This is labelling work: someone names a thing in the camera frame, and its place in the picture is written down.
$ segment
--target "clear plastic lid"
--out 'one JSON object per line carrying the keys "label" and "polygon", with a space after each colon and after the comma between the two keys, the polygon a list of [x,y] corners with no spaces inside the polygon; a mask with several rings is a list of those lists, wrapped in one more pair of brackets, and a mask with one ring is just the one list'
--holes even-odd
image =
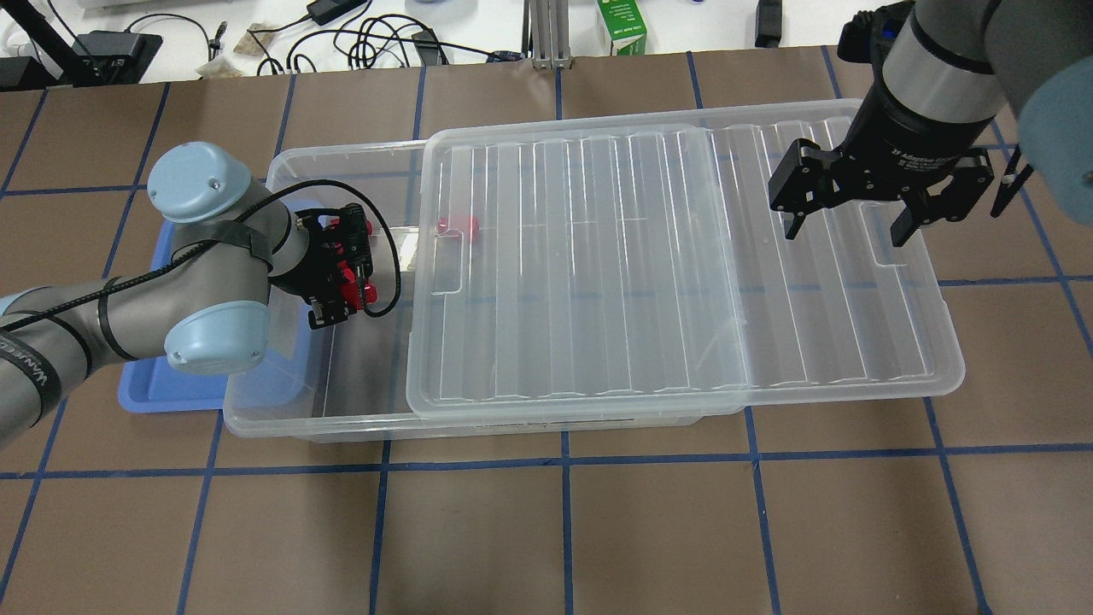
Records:
{"label": "clear plastic lid", "polygon": [[767,205],[789,142],[856,100],[437,133],[422,164],[407,400],[425,418],[607,419],[947,393],[964,375],[897,203]]}

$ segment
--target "green box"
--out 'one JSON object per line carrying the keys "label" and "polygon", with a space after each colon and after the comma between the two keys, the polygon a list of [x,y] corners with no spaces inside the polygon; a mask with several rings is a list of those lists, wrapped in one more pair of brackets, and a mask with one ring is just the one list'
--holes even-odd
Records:
{"label": "green box", "polygon": [[649,31],[637,10],[637,0],[597,0],[603,40],[612,56],[643,56]]}

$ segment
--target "black wire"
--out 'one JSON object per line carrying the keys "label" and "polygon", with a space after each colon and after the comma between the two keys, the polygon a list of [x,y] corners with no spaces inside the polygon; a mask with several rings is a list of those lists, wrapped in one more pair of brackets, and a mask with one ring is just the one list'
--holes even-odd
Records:
{"label": "black wire", "polygon": [[197,258],[198,256],[201,256],[205,251],[209,251],[209,249],[212,246],[216,245],[216,243],[218,241],[215,241],[213,239],[205,239],[203,241],[195,244],[195,246],[191,249],[187,250],[181,256],[175,258],[171,262],[167,262],[166,264],[164,264],[163,267],[160,267],[158,269],[156,269],[154,271],[149,271],[149,272],[146,272],[146,273],[144,273],[142,275],[137,275],[136,277],[128,279],[128,280],[126,280],[124,282],[114,284],[114,285],[111,285],[109,287],[104,287],[104,288],[96,289],[95,292],[85,294],[83,296],[78,296],[78,297],[75,297],[75,298],[73,298],[71,300],[66,300],[64,303],[61,303],[60,305],[54,305],[48,310],[45,310],[43,312],[37,312],[37,314],[35,314],[33,316],[30,316],[30,317],[27,317],[27,318],[25,318],[25,319],[23,319],[21,321],[16,321],[16,322],[14,322],[14,323],[12,323],[10,326],[4,326],[3,331],[5,331],[8,333],[12,333],[12,332],[19,331],[19,330],[21,330],[21,329],[23,329],[25,327],[33,326],[34,323],[37,323],[37,322],[40,322],[40,321],[45,321],[45,320],[47,320],[47,319],[49,319],[51,317],[56,317],[57,315],[60,315],[62,312],[68,312],[69,310],[73,309],[73,307],[79,307],[80,305],[83,305],[85,303],[91,303],[92,300],[98,300],[99,298],[103,298],[104,296],[109,296],[109,295],[111,295],[114,293],[121,292],[122,289],[129,289],[129,288],[131,288],[131,287],[133,287],[136,285],[140,285],[142,283],[150,282],[150,281],[152,281],[152,280],[154,280],[156,277],[162,277],[163,275],[166,275],[167,273],[169,273],[169,272],[174,271],[175,269],[181,267],[188,260]]}
{"label": "black wire", "polygon": [[[298,38],[295,43],[292,44],[292,47],[289,49],[289,55],[286,56],[286,58],[291,58],[295,54],[296,48],[299,47],[299,45],[302,43],[304,43],[305,40],[307,40],[308,38],[312,38],[312,37],[315,37],[315,36],[319,36],[320,34],[339,34],[339,33],[341,33],[341,34],[356,34],[355,31],[344,29],[344,28],[317,29],[315,32],[309,32],[309,33],[305,34],[304,36],[302,36],[301,38]],[[376,38],[379,38],[381,40],[397,40],[399,43],[415,43],[415,40],[413,40],[412,38],[400,38],[400,37],[397,37],[397,36],[381,36],[381,35],[378,35],[378,34],[373,34],[372,36],[374,36]],[[443,46],[443,47],[451,47],[453,49],[461,49],[463,51],[470,51],[470,52],[473,52],[473,54],[481,54],[483,56],[487,56],[487,57],[491,57],[491,58],[496,58],[498,60],[504,60],[505,59],[502,56],[498,56],[497,54],[494,54],[494,52],[491,52],[491,51],[485,51],[485,50],[482,50],[482,49],[475,49],[474,47],[468,47],[466,45],[457,45],[455,43],[445,43],[443,40],[437,40],[434,44]]]}
{"label": "black wire", "polygon": [[308,58],[304,54],[296,54],[296,57],[292,59],[292,70],[296,72],[303,72],[299,70],[301,58],[307,60],[307,63],[312,64],[312,72],[319,72],[319,69],[315,68],[315,62],[312,61],[312,58]]}
{"label": "black wire", "polygon": [[[415,19],[413,19],[413,17],[411,17],[409,15],[396,15],[396,16],[401,16],[401,17],[410,20],[410,23],[408,23],[408,24],[400,25],[397,28],[391,28],[391,34],[393,36],[396,36],[396,37],[398,37],[399,34],[401,34],[402,31],[407,29],[408,27],[413,27],[414,25],[419,25],[419,24],[420,24],[420,27],[422,27],[422,28],[425,27],[425,24],[422,24],[421,22],[419,22],[418,20],[415,20]],[[390,46],[391,43],[393,43],[393,40],[388,40],[387,43],[384,43],[383,49],[387,49],[388,46]],[[406,42],[402,42],[402,40],[399,42],[399,50],[402,51],[402,60],[403,60],[402,61],[402,66],[410,66],[410,55],[407,52],[407,44],[406,44]],[[367,68],[372,68],[372,67],[374,67],[376,64],[376,61],[379,60],[379,54],[381,54],[381,52],[383,52],[383,50],[377,51],[376,55],[373,56],[372,62],[367,66]]]}
{"label": "black wire", "polygon": [[281,66],[281,62],[274,60],[273,58],[262,58],[262,61],[258,62],[258,71],[255,72],[255,74],[261,76],[262,69],[266,68],[267,63],[270,66],[270,70],[273,71],[272,74],[281,74],[284,72],[284,67]]}
{"label": "black wire", "polygon": [[258,47],[262,50],[263,54],[266,54],[266,59],[263,59],[262,61],[258,62],[258,72],[257,72],[257,74],[259,76],[261,76],[261,74],[262,74],[262,67],[265,67],[267,62],[269,62],[270,67],[273,68],[273,74],[279,74],[279,73],[284,72],[284,64],[282,64],[281,62],[277,61],[277,58],[274,58],[273,56],[270,55],[270,50],[266,48],[266,45],[262,45],[262,42],[258,38],[258,36],[254,32],[251,32],[249,29],[247,31],[247,34],[249,34],[250,37],[255,39],[255,43],[258,44]]}
{"label": "black wire", "polygon": [[95,56],[91,55],[91,51],[87,50],[87,46],[84,45],[83,42],[77,37],[75,33],[72,32],[72,28],[69,27],[67,23],[64,23],[64,17],[62,17],[61,14],[57,12],[57,7],[54,7],[54,0],[46,0],[46,4],[49,5],[49,10],[54,12],[54,16],[57,17],[58,22],[60,22],[61,27],[64,28],[64,32],[69,33],[69,36],[71,36],[72,40],[74,40],[75,44],[79,45],[81,49],[83,49],[83,52],[87,54],[87,57],[91,58],[92,60],[97,59],[95,58]]}
{"label": "black wire", "polygon": [[[258,200],[257,202],[248,206],[246,210],[244,210],[243,213],[237,215],[234,222],[239,222],[239,223],[245,222],[251,215],[258,213],[262,208],[281,200],[282,198],[293,192],[297,192],[304,188],[310,188],[313,186],[330,186],[334,188],[340,188],[353,194],[354,197],[361,199],[361,201],[363,201],[366,205],[368,205],[368,209],[372,210],[372,214],[376,216],[376,221],[379,222],[379,225],[384,228],[384,234],[387,235],[387,243],[391,248],[391,259],[395,261],[395,294],[391,296],[391,300],[387,304],[387,306],[385,306],[384,309],[378,312],[373,312],[372,310],[368,310],[368,306],[367,304],[365,304],[364,314],[367,315],[368,317],[372,317],[373,319],[378,319],[380,317],[388,315],[391,310],[395,309],[395,305],[398,304],[399,297],[402,296],[402,270],[401,265],[399,264],[399,249],[398,246],[395,244],[395,235],[391,233],[390,226],[387,225],[387,221],[384,218],[383,213],[380,213],[379,209],[375,205],[375,203],[372,202],[372,199],[364,196],[364,193],[361,190],[357,190],[353,186],[350,186],[349,184],[345,184],[343,181],[338,181],[336,179],[308,179],[306,181],[293,184],[292,186],[280,189]],[[16,321],[10,326],[4,326],[2,329],[8,333],[13,333],[25,327],[33,326],[34,323],[45,321],[51,317],[56,317],[57,315],[67,312],[73,309],[73,307],[79,307],[80,305],[91,303],[92,300],[98,300],[104,296],[109,296],[111,294],[121,292],[124,289],[129,289],[142,283],[150,282],[157,277],[162,277],[163,275],[166,275],[167,273],[181,267],[187,261],[192,260],[193,258],[197,258],[198,256],[201,256],[202,253],[209,251],[209,249],[212,248],[218,243],[219,241],[214,239],[205,239],[202,241],[198,241],[197,244],[193,244],[193,247],[189,248],[181,256],[172,259],[171,262],[167,262],[166,264],[160,267],[158,269],[155,269],[154,271],[149,271],[148,273],[144,273],[142,275],[137,275],[136,277],[128,279],[124,282],[119,282],[109,287],[99,288],[96,289],[95,292],[85,294],[83,296],[79,296],[71,300],[66,300],[64,303],[50,307],[50,309],[48,310],[37,312],[25,319]]]}
{"label": "black wire", "polygon": [[[395,36],[398,36],[399,32],[406,29],[407,27],[411,27],[413,25],[413,24],[406,24],[406,25],[402,25],[402,26],[399,26],[399,27],[395,27],[386,19],[384,19],[384,17],[387,17],[387,16],[390,16],[390,15],[384,15],[381,17],[371,17],[369,20],[365,20],[365,21],[361,22],[361,25],[357,28],[356,43],[354,43],[353,46],[349,48],[349,51],[345,51],[344,49],[342,49],[341,47],[338,46],[338,35],[334,35],[334,49],[337,49],[339,52],[341,52],[343,56],[345,56],[345,58],[346,58],[346,60],[349,62],[349,68],[350,69],[373,68],[375,66],[377,59],[379,58],[380,54],[383,54],[384,51],[388,51],[390,54],[393,54],[393,51],[391,51],[388,48],[388,47],[390,47],[390,44],[391,44],[390,40],[388,40],[387,43],[385,43],[384,46],[383,46],[383,48],[380,48],[378,50],[376,49],[375,45],[373,45],[371,42],[368,42],[368,37],[372,35],[372,27],[375,24],[381,23],[383,25],[387,26],[387,28],[390,29],[391,34],[393,34]],[[403,66],[403,67],[410,66],[410,56],[407,55],[406,45],[402,44],[402,43],[400,43],[399,46],[402,49],[402,57],[406,60],[406,61],[399,60],[399,64]],[[371,59],[366,55],[366,51],[369,48],[372,49],[372,57],[371,57]]]}
{"label": "black wire", "polygon": [[[353,16],[351,16],[350,19],[345,20],[345,21],[344,21],[344,22],[342,23],[342,25],[341,25],[341,26],[339,26],[339,27],[340,27],[340,28],[345,28],[345,26],[348,26],[349,24],[351,24],[351,23],[355,22],[356,20],[359,20],[359,19],[363,17],[363,16],[364,16],[364,14],[368,12],[368,9],[371,9],[371,8],[372,8],[372,1],[373,1],[373,0],[368,0],[368,1],[367,1],[367,2],[366,2],[366,3],[364,4],[364,8],[363,8],[363,9],[361,9],[360,11],[357,11],[356,13],[354,13],[354,14],[353,14]],[[339,49],[339,50],[340,50],[340,48],[338,47],[338,35],[337,35],[337,34],[334,35],[334,48],[336,48],[336,49]]]}
{"label": "black wire", "polygon": [[304,15],[304,16],[299,17],[298,20],[296,20],[296,21],[294,21],[292,23],[286,23],[286,24],[282,25],[281,27],[273,27],[273,28],[269,28],[269,29],[248,29],[247,32],[250,32],[250,33],[254,33],[254,34],[273,34],[273,33],[278,33],[278,32],[284,32],[284,31],[289,29],[290,27],[292,27],[294,25],[299,25],[299,24],[306,22],[309,19],[312,19],[312,15]]}
{"label": "black wire", "polygon": [[137,17],[136,20],[133,20],[132,23],[130,23],[129,25],[127,25],[126,28],[124,31],[121,31],[121,32],[132,32],[132,28],[133,28],[134,25],[139,24],[140,22],[142,22],[144,20],[150,20],[150,19],[153,19],[153,17],[164,17],[164,19],[169,19],[169,20],[183,20],[183,21],[190,22],[191,24],[198,26],[201,29],[201,37],[204,38],[204,44],[205,44],[205,49],[208,51],[207,55],[209,56],[209,61],[210,62],[212,61],[212,59],[213,59],[213,48],[212,48],[213,39],[209,37],[209,32],[205,31],[205,28],[204,28],[203,25],[201,25],[200,23],[198,23],[197,20],[193,20],[193,19],[188,17],[186,15],[179,15],[178,13],[149,13],[149,14],[146,14],[144,16]]}

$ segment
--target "black power adapter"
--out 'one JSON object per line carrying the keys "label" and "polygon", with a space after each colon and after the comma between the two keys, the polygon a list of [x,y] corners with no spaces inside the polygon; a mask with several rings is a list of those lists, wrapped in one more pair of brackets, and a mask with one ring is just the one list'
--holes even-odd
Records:
{"label": "black power adapter", "polygon": [[0,92],[45,90],[57,85],[54,75],[34,58],[0,58]]}
{"label": "black power adapter", "polygon": [[371,0],[315,0],[307,5],[307,14],[319,25],[327,25],[345,13]]}
{"label": "black power adapter", "polygon": [[139,83],[163,46],[155,34],[93,29],[77,37],[72,50],[108,84]]}

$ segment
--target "brown tabletop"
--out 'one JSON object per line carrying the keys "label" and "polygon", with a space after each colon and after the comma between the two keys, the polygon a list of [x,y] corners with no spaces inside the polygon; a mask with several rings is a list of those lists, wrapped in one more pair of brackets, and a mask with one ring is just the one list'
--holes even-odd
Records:
{"label": "brown tabletop", "polygon": [[[143,181],[208,140],[861,96],[820,48],[0,95],[0,295],[148,269]],[[983,138],[996,169],[1015,141]],[[967,362],[935,400],[747,410],[667,429],[389,445],[242,440],[132,415],[120,367],[0,452],[3,613],[1091,613],[1093,229],[1038,177],[927,243]]]}

